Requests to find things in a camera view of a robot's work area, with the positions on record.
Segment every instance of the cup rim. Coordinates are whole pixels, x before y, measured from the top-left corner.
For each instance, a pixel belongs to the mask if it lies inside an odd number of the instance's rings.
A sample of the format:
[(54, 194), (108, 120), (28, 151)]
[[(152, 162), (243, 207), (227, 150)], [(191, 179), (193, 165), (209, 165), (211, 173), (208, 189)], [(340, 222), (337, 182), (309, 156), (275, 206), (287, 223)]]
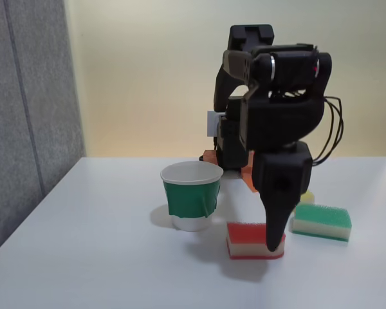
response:
[[(176, 180), (176, 179), (170, 179), (169, 176), (166, 176), (165, 174), (169, 172), (171, 169), (175, 168), (188, 168), (188, 167), (197, 167), (199, 165), (205, 166), (207, 173), (211, 172), (213, 175), (211, 177), (209, 176), (203, 176), (200, 177), (197, 180)], [(206, 185), (208, 183), (214, 183), (218, 181), (223, 175), (223, 169), (215, 164), (204, 162), (204, 161), (184, 161), (179, 162), (175, 164), (171, 164), (164, 168), (160, 172), (160, 177), (165, 183), (171, 183), (174, 185)]]

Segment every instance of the sponge scrub layer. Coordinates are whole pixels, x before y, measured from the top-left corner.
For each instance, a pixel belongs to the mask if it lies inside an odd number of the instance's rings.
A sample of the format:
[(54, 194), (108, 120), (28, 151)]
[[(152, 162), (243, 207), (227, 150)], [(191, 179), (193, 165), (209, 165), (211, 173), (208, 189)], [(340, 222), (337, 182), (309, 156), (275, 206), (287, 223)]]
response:
[(292, 232), (349, 241), (352, 223), (346, 209), (302, 204), (296, 207)]

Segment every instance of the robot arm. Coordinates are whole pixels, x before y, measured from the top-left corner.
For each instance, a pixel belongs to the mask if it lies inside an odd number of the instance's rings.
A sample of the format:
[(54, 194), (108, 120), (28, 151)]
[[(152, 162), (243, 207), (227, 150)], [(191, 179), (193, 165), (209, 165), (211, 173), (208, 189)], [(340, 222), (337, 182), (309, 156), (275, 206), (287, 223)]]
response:
[[(216, 79), (214, 110), (226, 111), (217, 130), (217, 161), (225, 169), (248, 163), (266, 210), (266, 242), (280, 243), (286, 222), (308, 189), (313, 159), (300, 139), (324, 113), (331, 57), (313, 45), (272, 46), (270, 25), (232, 26)], [(231, 97), (247, 85), (243, 97)]]

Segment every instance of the black cable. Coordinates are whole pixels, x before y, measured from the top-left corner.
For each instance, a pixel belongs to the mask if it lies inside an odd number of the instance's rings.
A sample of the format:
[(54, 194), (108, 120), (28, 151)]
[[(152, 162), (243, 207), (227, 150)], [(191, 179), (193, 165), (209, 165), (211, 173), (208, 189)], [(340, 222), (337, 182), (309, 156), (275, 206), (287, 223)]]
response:
[(327, 146), (329, 145), (330, 143), (330, 139), (332, 138), (332, 134), (333, 134), (333, 124), (335, 123), (335, 113), (333, 112), (333, 108), (331, 106), (329, 106), (330, 108), (330, 112), (331, 112), (331, 123), (330, 123), (330, 132), (329, 132), (329, 137), (327, 138), (326, 140), (326, 144), (324, 144), (324, 147), (322, 149), (322, 151), (320, 152), (320, 154), (317, 156), (317, 158), (315, 158), (313, 161), (317, 161), (320, 159), (320, 157), (323, 155), (324, 151), (326, 150)]
[[(332, 102), (330, 102), (329, 99), (337, 100), (338, 105), (339, 105), (339, 109)], [(331, 129), (330, 129), (329, 138), (327, 139), (323, 150), (320, 152), (318, 157), (313, 160), (313, 166), (318, 166), (318, 165), (322, 164), (330, 157), (331, 153), (336, 149), (337, 145), (340, 143), (340, 141), (343, 137), (343, 133), (344, 133), (344, 121), (343, 121), (343, 117), (342, 117), (342, 115), (343, 115), (342, 114), (342, 101), (337, 97), (324, 97), (324, 101), (330, 107), (330, 110), (332, 113)], [(331, 149), (329, 150), (329, 152), (323, 158), (321, 158), (321, 156), (323, 155), (327, 146), (329, 145), (329, 141), (330, 141), (331, 136), (333, 134), (333, 125), (334, 125), (334, 119), (335, 119), (334, 111), (336, 111), (338, 116), (339, 116), (339, 123), (338, 123), (338, 128), (336, 131), (335, 140), (334, 140), (333, 145), (331, 146)]]

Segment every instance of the green paper cup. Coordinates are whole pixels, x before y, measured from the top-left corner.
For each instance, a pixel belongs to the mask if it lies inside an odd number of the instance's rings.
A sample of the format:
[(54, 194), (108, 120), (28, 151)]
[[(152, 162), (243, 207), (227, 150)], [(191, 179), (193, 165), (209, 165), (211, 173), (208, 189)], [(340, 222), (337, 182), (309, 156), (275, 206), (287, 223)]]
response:
[(188, 161), (170, 165), (160, 175), (173, 225), (189, 232), (207, 228), (216, 209), (223, 169), (208, 162)]

